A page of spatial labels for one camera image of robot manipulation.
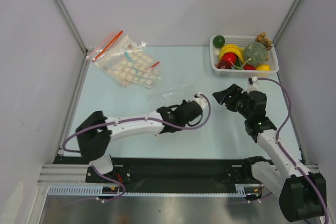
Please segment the clear zip bag red zipper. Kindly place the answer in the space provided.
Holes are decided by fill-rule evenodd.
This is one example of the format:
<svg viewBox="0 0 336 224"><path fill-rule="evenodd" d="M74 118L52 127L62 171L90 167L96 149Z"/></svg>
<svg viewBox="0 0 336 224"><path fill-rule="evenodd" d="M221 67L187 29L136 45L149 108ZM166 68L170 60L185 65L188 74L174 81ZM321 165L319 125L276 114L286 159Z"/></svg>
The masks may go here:
<svg viewBox="0 0 336 224"><path fill-rule="evenodd" d="M193 85L185 85L162 92L148 95L148 104L153 108L180 104L183 100L189 100L196 93Z"/></svg>

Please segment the green netted melon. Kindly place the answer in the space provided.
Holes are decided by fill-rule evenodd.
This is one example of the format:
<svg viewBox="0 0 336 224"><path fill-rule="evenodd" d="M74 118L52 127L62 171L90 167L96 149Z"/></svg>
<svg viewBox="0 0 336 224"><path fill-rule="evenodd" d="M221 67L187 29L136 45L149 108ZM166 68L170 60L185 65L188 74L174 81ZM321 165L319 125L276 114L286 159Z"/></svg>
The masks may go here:
<svg viewBox="0 0 336 224"><path fill-rule="evenodd" d="M252 42L244 48L243 59L248 65L256 67L266 61L267 55L267 49L262 43Z"/></svg>

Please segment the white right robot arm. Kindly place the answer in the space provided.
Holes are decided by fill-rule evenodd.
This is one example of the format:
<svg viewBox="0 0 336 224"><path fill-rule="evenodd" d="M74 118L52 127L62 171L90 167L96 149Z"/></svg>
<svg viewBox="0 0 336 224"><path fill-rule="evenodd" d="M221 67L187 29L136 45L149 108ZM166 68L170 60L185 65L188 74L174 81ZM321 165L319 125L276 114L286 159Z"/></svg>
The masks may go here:
<svg viewBox="0 0 336 224"><path fill-rule="evenodd" d="M249 183L262 182L277 198L283 216L290 222L324 217L329 222L327 187L321 173L313 173L295 160L279 138L279 129L266 116L267 96L256 84L242 89L236 84L213 93L218 104L244 118L245 130L270 157L271 163L252 157L242 169Z"/></svg>

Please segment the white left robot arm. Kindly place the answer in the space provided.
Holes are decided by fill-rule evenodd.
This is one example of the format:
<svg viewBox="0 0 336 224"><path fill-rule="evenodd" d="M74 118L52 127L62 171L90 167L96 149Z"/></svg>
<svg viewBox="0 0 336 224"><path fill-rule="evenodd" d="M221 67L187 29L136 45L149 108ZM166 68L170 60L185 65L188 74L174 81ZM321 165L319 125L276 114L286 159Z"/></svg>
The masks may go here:
<svg viewBox="0 0 336 224"><path fill-rule="evenodd" d="M192 124L197 118L203 118L208 103L202 97L183 100L181 104L162 106L153 112L141 116L113 118L95 111L75 130L79 153L97 170L97 176L104 182L115 178L115 168L111 158L105 154L110 141L141 134L160 135L175 133L188 128L199 128L200 122Z"/></svg>

